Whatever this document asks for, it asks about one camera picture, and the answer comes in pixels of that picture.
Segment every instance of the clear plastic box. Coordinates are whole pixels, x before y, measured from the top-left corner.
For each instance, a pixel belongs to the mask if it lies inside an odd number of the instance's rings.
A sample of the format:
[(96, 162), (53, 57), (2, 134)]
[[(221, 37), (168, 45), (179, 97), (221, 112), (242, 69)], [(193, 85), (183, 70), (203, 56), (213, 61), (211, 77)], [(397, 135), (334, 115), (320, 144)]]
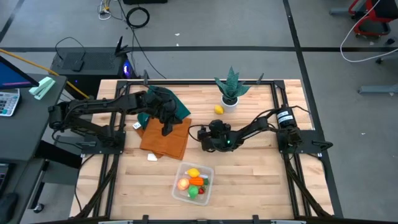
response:
[[(191, 168), (196, 168), (199, 170), (200, 175), (207, 175), (209, 180), (209, 185), (205, 190), (204, 194), (198, 195), (195, 199), (192, 199), (188, 195), (188, 190), (179, 190), (177, 187), (177, 182), (181, 178), (190, 178), (188, 174), (185, 172)], [(209, 203), (210, 195), (211, 195), (211, 187), (213, 186), (213, 178), (214, 178), (214, 170), (210, 167), (201, 166), (198, 164), (193, 164), (190, 162), (181, 162), (180, 167), (178, 168), (177, 174), (175, 175), (174, 186), (172, 190), (172, 196), (175, 199), (194, 203), (195, 205), (207, 205)]]

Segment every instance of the wooden table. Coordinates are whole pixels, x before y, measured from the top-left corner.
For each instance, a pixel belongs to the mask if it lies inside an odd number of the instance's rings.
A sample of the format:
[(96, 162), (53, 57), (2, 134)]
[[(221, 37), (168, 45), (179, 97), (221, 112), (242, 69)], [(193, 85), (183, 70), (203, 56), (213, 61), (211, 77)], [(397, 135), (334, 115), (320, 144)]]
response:
[[(290, 106), (307, 108), (300, 80), (284, 80)], [(98, 98), (114, 98), (117, 80), (103, 80)], [(209, 124), (214, 119), (229, 123), (233, 130), (242, 128), (261, 111), (273, 108), (269, 85), (256, 85), (239, 99), (234, 113), (217, 115), (214, 105), (220, 104), (221, 93), (216, 85), (163, 85), (172, 90), (191, 111), (192, 124)], [(131, 93), (146, 90), (134, 85)], [(294, 109), (300, 129), (312, 129), (308, 113)], [(109, 124), (111, 114), (95, 114), (93, 122)], [(157, 162), (147, 160), (147, 151), (139, 149), (141, 142), (132, 125), (137, 116), (126, 116), (126, 146), (119, 160), (111, 219), (260, 219), (293, 218), (286, 172), (278, 151), (274, 133), (260, 133), (234, 152), (203, 152), (199, 142), (188, 140), (184, 161), (212, 167), (215, 170), (213, 189), (207, 206), (197, 206), (176, 200), (171, 191), (180, 161), (162, 157)], [(276, 125), (275, 116), (271, 123)], [(94, 156), (80, 172), (77, 194), (84, 206), (98, 185), (102, 155)], [(300, 155), (305, 183), (318, 203), (333, 213), (322, 164), (314, 157)], [(104, 191), (101, 212), (105, 207)], [(303, 203), (296, 189), (300, 214)], [(71, 215), (78, 213), (74, 200)]]

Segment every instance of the computer monitor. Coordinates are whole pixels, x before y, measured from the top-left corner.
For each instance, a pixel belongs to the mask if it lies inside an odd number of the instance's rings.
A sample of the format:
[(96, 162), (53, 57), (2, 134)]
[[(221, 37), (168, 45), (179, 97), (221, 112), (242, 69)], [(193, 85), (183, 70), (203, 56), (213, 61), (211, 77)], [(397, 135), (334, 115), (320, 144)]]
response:
[(0, 90), (28, 88), (39, 83), (0, 56)]

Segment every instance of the brown towel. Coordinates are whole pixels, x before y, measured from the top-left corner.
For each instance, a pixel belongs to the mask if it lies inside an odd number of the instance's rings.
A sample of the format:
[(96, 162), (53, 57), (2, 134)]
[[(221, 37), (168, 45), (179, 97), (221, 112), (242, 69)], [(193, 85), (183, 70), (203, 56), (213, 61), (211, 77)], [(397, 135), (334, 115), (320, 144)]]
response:
[(157, 158), (166, 155), (182, 160), (187, 146), (188, 129), (191, 122), (190, 118), (185, 118), (182, 124), (173, 125), (173, 131), (170, 134), (163, 136), (163, 124), (158, 119), (151, 119), (145, 131), (142, 128), (136, 130), (142, 139), (140, 148), (152, 151)]

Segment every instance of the floor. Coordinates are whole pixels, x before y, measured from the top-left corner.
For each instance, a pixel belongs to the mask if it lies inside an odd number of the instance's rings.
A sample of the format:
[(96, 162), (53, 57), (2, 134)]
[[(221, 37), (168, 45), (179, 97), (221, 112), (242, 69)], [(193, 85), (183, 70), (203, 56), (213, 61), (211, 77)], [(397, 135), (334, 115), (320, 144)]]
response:
[[(284, 3), (292, 12), (301, 62)], [(131, 45), (132, 34), (125, 23), (98, 19), (99, 4), (99, 0), (0, 1), (0, 48), (49, 67), (54, 46), (64, 37), (73, 36), (85, 47), (114, 47), (123, 35), (124, 44)], [(347, 4), (345, 0), (169, 0), (142, 5), (150, 12), (150, 21), (136, 35), (150, 50), (146, 55), (152, 64), (167, 78), (222, 77), (231, 65), (241, 78), (264, 73), (269, 79), (305, 80), (308, 74), (325, 138), (334, 144), (329, 155), (344, 217), (397, 221), (398, 98), (359, 95), (357, 89), (398, 83), (398, 64), (342, 59), (338, 47), (354, 22), (345, 16), (332, 17), (328, 10)], [(111, 12), (121, 16), (117, 2), (111, 1)], [(145, 15), (133, 14), (131, 20), (139, 24)], [(390, 35), (379, 41), (350, 35), (345, 47), (355, 48), (345, 55), (361, 59), (379, 54), (372, 51), (383, 50), (378, 47), (398, 36), (397, 21), (391, 28)], [(60, 47), (78, 44), (66, 40)], [(5, 57), (24, 72), (45, 73)], [(142, 53), (134, 53), (134, 59), (138, 73), (146, 69), (151, 78), (159, 78)], [(40, 214), (27, 211), (23, 223), (67, 218), (72, 197), (73, 187), (46, 185), (40, 199), (46, 209)]]

